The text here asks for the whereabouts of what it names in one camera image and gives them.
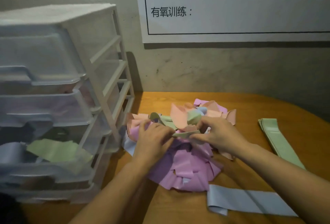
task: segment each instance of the person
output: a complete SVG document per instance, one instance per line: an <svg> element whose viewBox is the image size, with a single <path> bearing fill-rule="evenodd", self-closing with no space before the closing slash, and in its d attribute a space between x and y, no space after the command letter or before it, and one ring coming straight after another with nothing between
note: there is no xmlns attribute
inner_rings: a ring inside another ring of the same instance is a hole
<svg viewBox="0 0 330 224"><path fill-rule="evenodd" d="M173 142L174 130L141 124L131 162L90 202L70 224L118 223L130 199L153 165ZM241 159L255 170L307 223L330 223L330 183L262 147L249 143L227 120L203 116L197 128L204 133L190 137L207 142Z"/></svg>

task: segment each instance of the white poster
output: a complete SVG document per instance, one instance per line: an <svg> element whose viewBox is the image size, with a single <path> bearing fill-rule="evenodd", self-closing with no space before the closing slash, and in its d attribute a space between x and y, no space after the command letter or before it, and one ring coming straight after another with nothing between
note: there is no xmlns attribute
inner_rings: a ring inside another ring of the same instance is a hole
<svg viewBox="0 0 330 224"><path fill-rule="evenodd" d="M330 0L138 0L144 43L329 41Z"/></svg>

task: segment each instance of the table top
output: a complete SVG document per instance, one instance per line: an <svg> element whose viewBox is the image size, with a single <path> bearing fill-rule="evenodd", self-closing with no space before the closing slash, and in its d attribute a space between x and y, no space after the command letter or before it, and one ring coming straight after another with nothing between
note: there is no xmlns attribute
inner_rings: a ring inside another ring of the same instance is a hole
<svg viewBox="0 0 330 224"><path fill-rule="evenodd" d="M319 117L298 106L274 98L240 93L136 93L132 113L151 112L169 115L171 103L193 103L195 98L215 100L219 105L237 109L236 127L250 141L272 152L258 126L258 119L276 118L278 127L297 153L306 169L330 181L330 168L325 166L330 157L330 125ZM228 188L273 191L251 168L239 159L233 162L214 154L214 159L224 164L222 171L211 184ZM131 160L121 150L112 156L103 181L105 186ZM23 210L31 224L68 223L84 205L66 202L42 205L23 204ZM229 211L228 216L207 210L206 192L190 193L166 190L156 183L145 180L130 203L123 223L304 223L300 218L275 215L251 214Z"/></svg>

